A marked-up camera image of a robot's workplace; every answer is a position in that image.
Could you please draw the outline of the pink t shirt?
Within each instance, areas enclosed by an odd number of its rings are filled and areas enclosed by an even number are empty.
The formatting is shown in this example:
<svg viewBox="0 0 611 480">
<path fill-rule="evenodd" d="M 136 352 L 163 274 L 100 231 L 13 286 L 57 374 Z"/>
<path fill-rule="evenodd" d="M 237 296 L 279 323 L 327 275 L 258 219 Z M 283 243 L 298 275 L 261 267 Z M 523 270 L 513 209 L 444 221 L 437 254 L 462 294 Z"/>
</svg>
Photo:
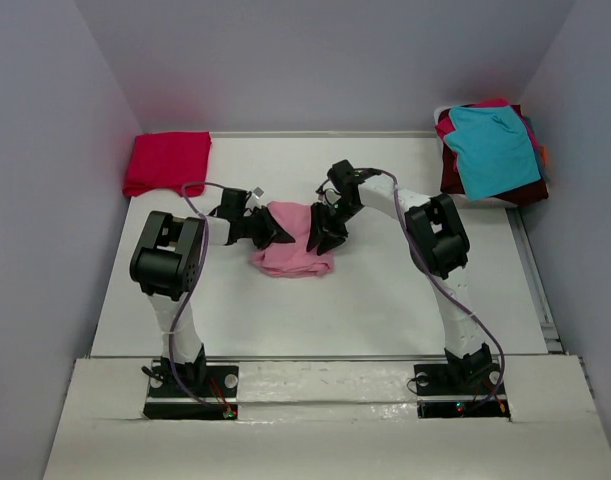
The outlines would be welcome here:
<svg viewBox="0 0 611 480">
<path fill-rule="evenodd" d="M 267 205 L 278 224 L 294 238 L 293 243 L 272 243 L 254 252 L 250 263 L 261 273 L 275 278 L 321 277 L 334 270 L 331 252 L 317 255 L 306 250 L 310 234 L 310 207 L 294 202 L 270 202 Z"/>
</svg>

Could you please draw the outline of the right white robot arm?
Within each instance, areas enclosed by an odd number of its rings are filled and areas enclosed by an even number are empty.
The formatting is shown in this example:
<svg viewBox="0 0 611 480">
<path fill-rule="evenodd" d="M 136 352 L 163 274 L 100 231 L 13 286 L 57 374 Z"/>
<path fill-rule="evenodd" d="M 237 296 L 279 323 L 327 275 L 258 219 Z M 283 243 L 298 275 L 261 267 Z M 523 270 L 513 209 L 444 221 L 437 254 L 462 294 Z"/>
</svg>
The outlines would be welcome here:
<svg viewBox="0 0 611 480">
<path fill-rule="evenodd" d="M 310 206 L 307 250 L 328 253 L 348 238 L 346 224 L 361 210 L 373 209 L 396 220 L 416 268 L 432 286 L 444 329 L 445 379 L 467 392 L 494 368 L 485 329 L 473 312 L 466 285 L 469 238 L 453 200 L 430 197 L 399 186 L 396 177 L 376 168 L 335 163 Z"/>
</svg>

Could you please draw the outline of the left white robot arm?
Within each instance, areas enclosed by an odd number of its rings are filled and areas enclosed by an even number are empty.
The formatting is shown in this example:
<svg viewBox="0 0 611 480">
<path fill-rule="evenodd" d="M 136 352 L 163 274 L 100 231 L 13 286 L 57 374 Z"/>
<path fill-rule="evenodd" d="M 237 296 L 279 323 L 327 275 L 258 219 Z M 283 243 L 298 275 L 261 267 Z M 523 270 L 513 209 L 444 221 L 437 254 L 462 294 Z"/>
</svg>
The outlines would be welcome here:
<svg viewBox="0 0 611 480">
<path fill-rule="evenodd" d="M 153 211 L 132 255 L 129 274 L 152 306 L 161 333 L 161 371 L 147 374 L 197 399 L 206 383 L 204 343 L 193 320 L 190 300 L 196 289 L 211 244 L 229 246 L 250 240 L 264 250 L 274 243 L 295 239 L 280 226 L 269 208 L 258 202 L 260 190 L 222 187 L 220 203 L 209 213 L 200 212 L 181 188 L 193 212 L 187 218 Z"/>
</svg>

